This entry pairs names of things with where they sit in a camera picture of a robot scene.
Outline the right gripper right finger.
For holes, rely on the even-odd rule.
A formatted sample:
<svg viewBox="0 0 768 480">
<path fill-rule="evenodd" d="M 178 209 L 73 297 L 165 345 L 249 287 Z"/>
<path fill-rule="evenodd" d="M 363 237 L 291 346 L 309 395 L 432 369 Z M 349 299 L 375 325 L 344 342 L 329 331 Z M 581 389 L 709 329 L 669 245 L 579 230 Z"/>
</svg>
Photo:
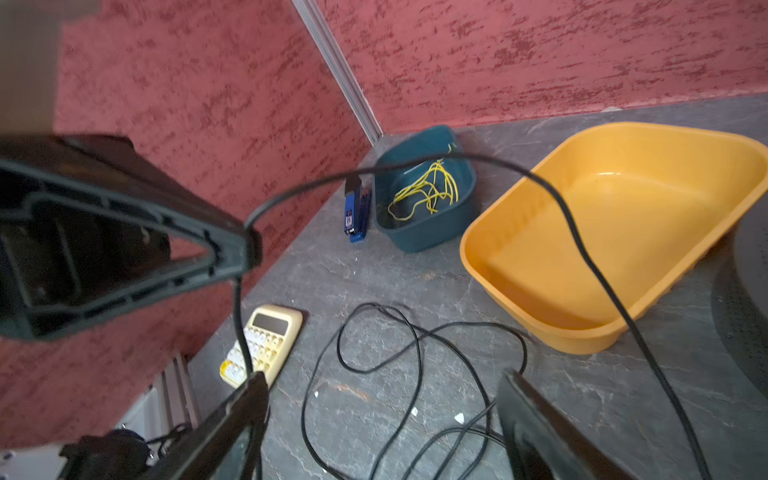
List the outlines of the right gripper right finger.
<svg viewBox="0 0 768 480">
<path fill-rule="evenodd" d="M 497 411 L 515 479 L 629 479 L 517 371 L 504 372 Z"/>
</svg>

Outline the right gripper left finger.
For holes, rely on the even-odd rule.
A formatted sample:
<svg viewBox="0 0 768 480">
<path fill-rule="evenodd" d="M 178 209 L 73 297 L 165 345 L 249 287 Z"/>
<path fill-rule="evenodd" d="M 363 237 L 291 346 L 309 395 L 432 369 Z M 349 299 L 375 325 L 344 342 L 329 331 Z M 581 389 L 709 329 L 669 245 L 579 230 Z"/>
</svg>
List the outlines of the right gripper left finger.
<svg viewBox="0 0 768 480">
<path fill-rule="evenodd" d="M 142 479 L 260 479 L 269 411 L 265 375 L 256 372 Z"/>
</svg>

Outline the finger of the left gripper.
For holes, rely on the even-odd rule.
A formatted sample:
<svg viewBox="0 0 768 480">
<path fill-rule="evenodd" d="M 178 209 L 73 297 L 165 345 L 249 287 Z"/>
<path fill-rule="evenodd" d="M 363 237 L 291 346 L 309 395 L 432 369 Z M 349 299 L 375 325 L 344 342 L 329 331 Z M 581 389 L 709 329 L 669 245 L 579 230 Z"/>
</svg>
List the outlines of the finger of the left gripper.
<svg viewBox="0 0 768 480">
<path fill-rule="evenodd" d="M 55 341 L 262 260 L 259 233 L 115 135 L 1 139 L 1 334 Z"/>
</svg>

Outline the grey perforated cable spool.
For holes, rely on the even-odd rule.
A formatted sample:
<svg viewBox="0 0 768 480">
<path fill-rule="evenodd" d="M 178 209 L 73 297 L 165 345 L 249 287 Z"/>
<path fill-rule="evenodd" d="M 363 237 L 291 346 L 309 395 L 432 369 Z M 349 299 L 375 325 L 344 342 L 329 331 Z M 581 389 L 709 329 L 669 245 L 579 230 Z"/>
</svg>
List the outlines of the grey perforated cable spool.
<svg viewBox="0 0 768 480">
<path fill-rule="evenodd" d="M 714 281 L 711 307 L 726 351 L 762 395 L 767 394 L 767 200 L 738 223 Z"/>
</svg>

